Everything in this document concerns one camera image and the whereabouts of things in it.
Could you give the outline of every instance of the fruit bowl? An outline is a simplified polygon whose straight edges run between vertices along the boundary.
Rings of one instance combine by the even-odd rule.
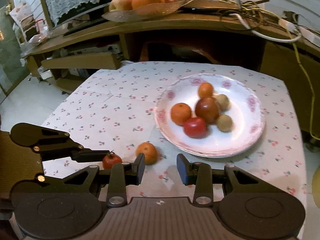
[[[152,3],[135,10],[108,12],[102,15],[102,17],[113,22],[133,22],[173,13],[182,5],[183,2]]]
[[[170,110],[176,103],[186,103],[194,111],[199,100],[198,87],[204,82],[214,86],[214,95],[228,96],[230,104],[225,114],[232,118],[233,127],[231,132],[224,133],[216,125],[208,125],[209,135],[194,139],[184,134],[182,126],[172,122]],[[168,141],[190,154],[207,158],[225,158],[244,152],[259,139],[265,126],[263,107],[250,88],[233,78],[209,73],[187,76],[167,87],[156,102],[154,117]]]

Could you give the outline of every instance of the white plate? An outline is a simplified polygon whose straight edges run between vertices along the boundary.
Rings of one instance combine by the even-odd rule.
[[[225,114],[231,116],[234,124],[229,133],[209,125],[210,133],[206,138],[193,139],[171,121],[170,109],[176,103],[186,103],[194,111],[199,100],[198,87],[203,82],[214,86],[214,94],[228,96],[230,105]],[[208,73],[187,76],[171,84],[156,102],[155,120],[160,132],[172,144],[190,154],[208,158],[225,158],[245,151],[259,139],[265,126],[263,107],[250,88],[230,77]]]

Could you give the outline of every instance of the tile floor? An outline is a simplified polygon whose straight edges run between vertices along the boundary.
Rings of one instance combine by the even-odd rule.
[[[10,131],[19,122],[41,125],[47,117],[68,97],[47,82],[38,82],[36,78],[28,81],[26,77],[0,104],[1,130]],[[305,148],[307,163],[308,192],[307,217],[303,240],[320,240],[320,209],[313,201],[311,181],[315,170],[320,165],[319,152],[310,152]]]

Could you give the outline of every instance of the tablecloth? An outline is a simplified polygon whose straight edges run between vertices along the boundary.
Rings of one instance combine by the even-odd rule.
[[[265,130],[246,152],[225,159],[183,153],[155,127],[153,108],[159,94],[176,79],[196,73],[216,73],[243,82],[255,91],[266,113]],[[283,81],[239,66],[139,62],[119,70],[99,70],[73,92],[44,122],[44,127],[67,131],[92,150],[114,150],[123,161],[135,159],[144,141],[157,147],[160,160],[146,166],[142,183],[128,186],[128,199],[140,197],[192,197],[195,186],[184,186],[176,168],[183,153],[190,162],[215,169],[234,164],[297,197],[306,206],[306,165],[298,120]],[[47,176],[63,178],[88,166],[70,158],[43,163]],[[215,200],[223,195],[214,186]]]

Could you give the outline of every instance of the white cable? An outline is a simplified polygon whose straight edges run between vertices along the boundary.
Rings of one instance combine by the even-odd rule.
[[[237,13],[232,13],[232,14],[229,14],[230,16],[236,16],[239,21],[241,22],[241,24],[248,30],[250,30],[250,26],[247,25],[247,23],[244,21],[244,19],[241,17],[240,14],[237,14]],[[269,36],[266,36],[266,35],[263,35],[261,33],[258,33],[257,31],[255,30],[251,30],[252,33],[254,33],[255,35],[261,37],[261,38],[264,38],[266,40],[269,40],[269,41],[275,41],[275,42],[282,42],[282,43],[291,43],[291,42],[296,42],[298,41],[301,37],[302,37],[302,34],[299,33],[299,35],[297,37],[295,37],[294,39],[291,39],[291,40],[283,40],[283,39],[276,39],[276,38],[272,38],[272,37],[269,37]]]

